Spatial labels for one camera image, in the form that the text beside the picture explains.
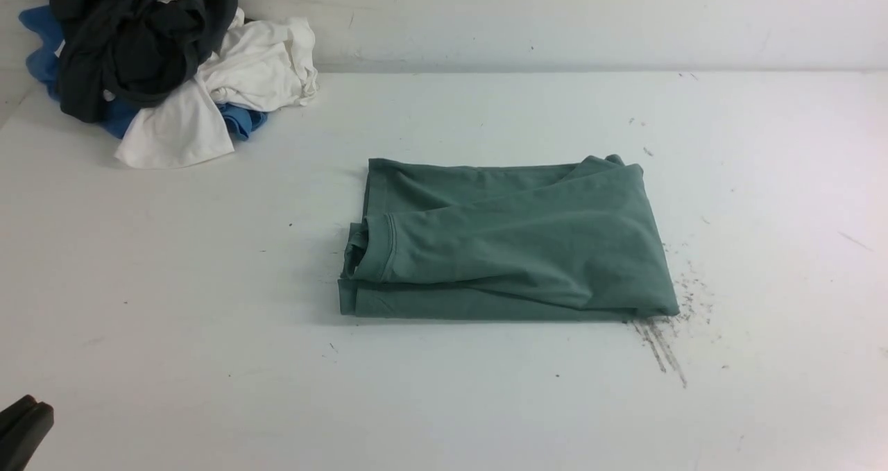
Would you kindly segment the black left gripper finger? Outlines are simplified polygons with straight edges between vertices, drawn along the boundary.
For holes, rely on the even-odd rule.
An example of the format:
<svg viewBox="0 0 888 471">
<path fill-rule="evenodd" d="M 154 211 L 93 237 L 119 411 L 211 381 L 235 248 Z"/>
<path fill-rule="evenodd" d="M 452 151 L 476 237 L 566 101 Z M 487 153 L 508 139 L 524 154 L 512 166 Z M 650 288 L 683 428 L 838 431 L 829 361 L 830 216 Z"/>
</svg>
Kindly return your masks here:
<svg viewBox="0 0 888 471">
<path fill-rule="evenodd" d="M 32 395 L 1 412 L 1 469 L 23 470 L 54 424 L 54 408 Z"/>
</svg>

